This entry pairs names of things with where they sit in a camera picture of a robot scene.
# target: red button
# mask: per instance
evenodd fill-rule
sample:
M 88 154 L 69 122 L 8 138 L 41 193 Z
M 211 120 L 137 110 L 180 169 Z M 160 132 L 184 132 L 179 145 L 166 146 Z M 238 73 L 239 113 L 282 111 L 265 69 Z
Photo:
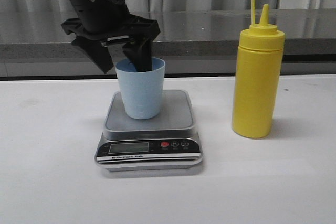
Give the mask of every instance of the red button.
M 161 147 L 168 147 L 169 146 L 169 143 L 164 141 L 164 142 L 161 142 Z

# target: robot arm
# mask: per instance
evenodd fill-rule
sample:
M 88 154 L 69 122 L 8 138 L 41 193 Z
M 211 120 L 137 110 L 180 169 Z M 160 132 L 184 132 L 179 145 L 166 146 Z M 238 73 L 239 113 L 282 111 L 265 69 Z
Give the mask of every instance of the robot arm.
M 70 0 L 78 18 L 62 24 L 71 43 L 104 73 L 113 67 L 108 45 L 123 44 L 124 54 L 138 72 L 152 70 L 151 44 L 160 33 L 156 20 L 130 14 L 125 0 Z

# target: bottle cap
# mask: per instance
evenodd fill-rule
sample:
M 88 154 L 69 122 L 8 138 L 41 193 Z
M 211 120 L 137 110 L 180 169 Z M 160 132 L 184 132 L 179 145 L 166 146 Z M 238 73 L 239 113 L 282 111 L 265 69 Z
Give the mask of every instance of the bottle cap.
M 255 0 L 251 0 L 252 24 L 249 29 L 240 33 L 239 46 L 256 51 L 282 50 L 285 43 L 285 33 L 278 26 L 268 23 L 269 5 L 264 5 L 259 24 L 255 24 Z

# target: scale button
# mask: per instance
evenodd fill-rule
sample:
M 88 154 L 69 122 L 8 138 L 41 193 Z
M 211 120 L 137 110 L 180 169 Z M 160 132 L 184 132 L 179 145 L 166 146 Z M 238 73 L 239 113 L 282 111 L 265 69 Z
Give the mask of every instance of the scale button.
M 161 142 L 161 147 L 168 147 L 169 146 L 169 143 L 167 141 L 163 141 Z
M 181 142 L 181 145 L 182 145 L 183 147 L 187 147 L 187 146 L 189 146 L 189 143 L 188 143 L 187 141 L 182 141 L 182 142 Z
M 170 145 L 171 145 L 172 147 L 178 147 L 178 141 L 172 141 L 172 142 L 170 143 Z

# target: cup rim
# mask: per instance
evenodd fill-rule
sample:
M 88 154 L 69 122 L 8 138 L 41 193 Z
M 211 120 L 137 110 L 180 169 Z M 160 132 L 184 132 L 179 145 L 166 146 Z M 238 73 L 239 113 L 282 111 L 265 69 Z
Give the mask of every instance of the cup rim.
M 121 63 L 121 62 L 127 61 L 127 60 L 130 61 L 128 58 L 126 58 L 126 59 L 123 59 L 123 60 L 121 60 L 121 61 L 118 61 L 117 64 L 115 64 L 115 71 L 116 71 L 116 72 L 117 72 L 117 71 L 125 72 L 125 73 L 128 73 L 128 74 L 145 74 L 145 73 L 147 73 L 147 72 L 152 73 L 152 72 L 155 72 L 155 71 L 160 71 L 162 68 L 165 67 L 166 62 L 165 62 L 163 59 L 158 58 L 158 57 L 152 57 L 152 59 L 157 59 L 157 60 L 163 62 L 163 65 L 162 65 L 161 67 L 157 68 L 157 69 L 154 69 L 154 70 L 151 70 L 151 71 L 146 71 L 146 72 L 130 72 L 130 71 L 124 71 L 124 70 L 121 70 L 121 69 L 118 68 L 118 64 Z

